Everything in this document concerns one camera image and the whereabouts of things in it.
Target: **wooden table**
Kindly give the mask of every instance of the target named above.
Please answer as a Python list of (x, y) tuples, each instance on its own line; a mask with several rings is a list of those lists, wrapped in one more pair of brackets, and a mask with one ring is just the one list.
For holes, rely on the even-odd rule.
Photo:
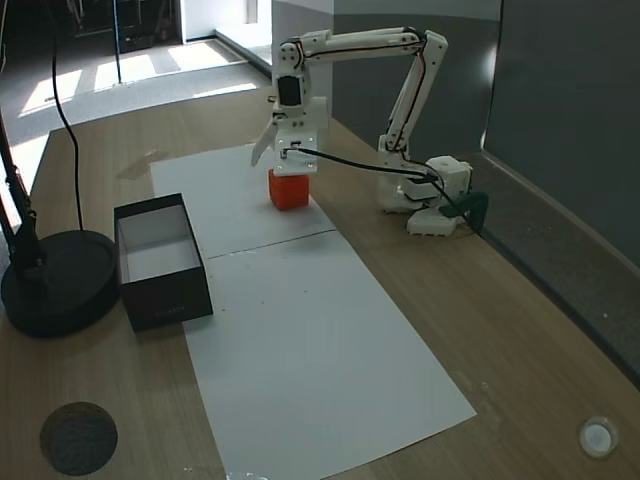
[[(113, 235), (113, 207), (153, 196), (151, 161), (249, 143), (268, 90), (190, 100), (78, 125), (85, 225)], [(328, 150), (375, 152), (334, 122)], [(76, 228), (73, 155), (51, 135), (33, 188), (38, 232)], [(574, 324), (482, 239), (411, 237), (376, 208), (374, 174), (323, 163), (312, 194), (413, 324), (478, 415), (339, 479), (640, 478), (640, 394)], [(112, 460), (92, 479), (224, 479), (182, 327), (134, 335), (118, 304), (68, 338), (41, 341), (0, 323), (0, 478), (68, 478), (39, 451), (45, 418), (75, 401), (108, 410)], [(594, 461), (578, 446), (592, 415), (618, 426)]]

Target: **desk lamp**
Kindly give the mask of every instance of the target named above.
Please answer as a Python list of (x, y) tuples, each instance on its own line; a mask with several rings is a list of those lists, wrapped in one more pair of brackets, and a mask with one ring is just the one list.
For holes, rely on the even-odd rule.
[[(7, 0), (2, 1), (0, 8), (2, 44)], [(0, 61), (1, 72), (5, 64), (4, 44)], [(83, 229), (77, 194), (80, 230), (38, 238), (36, 213), (13, 163), (1, 112), (0, 155), (21, 220), (20, 227), (14, 231), (0, 200), (0, 226), (11, 261), (2, 278), (0, 293), (9, 321), (32, 337), (58, 337), (96, 322), (119, 298), (115, 245), (104, 235)]]

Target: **orange block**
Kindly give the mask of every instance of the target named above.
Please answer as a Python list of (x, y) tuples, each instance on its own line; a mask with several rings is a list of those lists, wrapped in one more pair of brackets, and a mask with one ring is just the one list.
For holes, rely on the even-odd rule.
[(278, 210), (309, 204), (309, 176), (277, 177), (269, 170), (269, 197)]

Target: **floor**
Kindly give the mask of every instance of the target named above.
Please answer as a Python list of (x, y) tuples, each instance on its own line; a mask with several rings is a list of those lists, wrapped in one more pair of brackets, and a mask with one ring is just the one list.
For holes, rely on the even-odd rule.
[(247, 23), (227, 25), (216, 30), (218, 36), (233, 46), (242, 55), (269, 69), (271, 57), (271, 24)]
[[(49, 132), (62, 127), (53, 102), (50, 62), (48, 47), (9, 52), (0, 83), (0, 106), (11, 151), (28, 190)], [(131, 52), (122, 56), (121, 65), (123, 84), (117, 85), (113, 43), (108, 34), (61, 46), (58, 90), (72, 125), (270, 83), (218, 40)], [(12, 207), (4, 185), (0, 195)], [(13, 208), (9, 208), (9, 215), (16, 224)]]

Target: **black lamp base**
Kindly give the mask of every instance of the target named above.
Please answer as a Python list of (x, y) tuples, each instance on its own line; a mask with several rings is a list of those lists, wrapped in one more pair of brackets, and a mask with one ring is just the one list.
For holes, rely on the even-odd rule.
[(9, 321), (30, 337), (59, 337), (101, 319), (118, 301), (116, 248), (89, 231), (40, 240), (46, 254), (37, 287), (20, 282), (9, 266), (0, 287)]

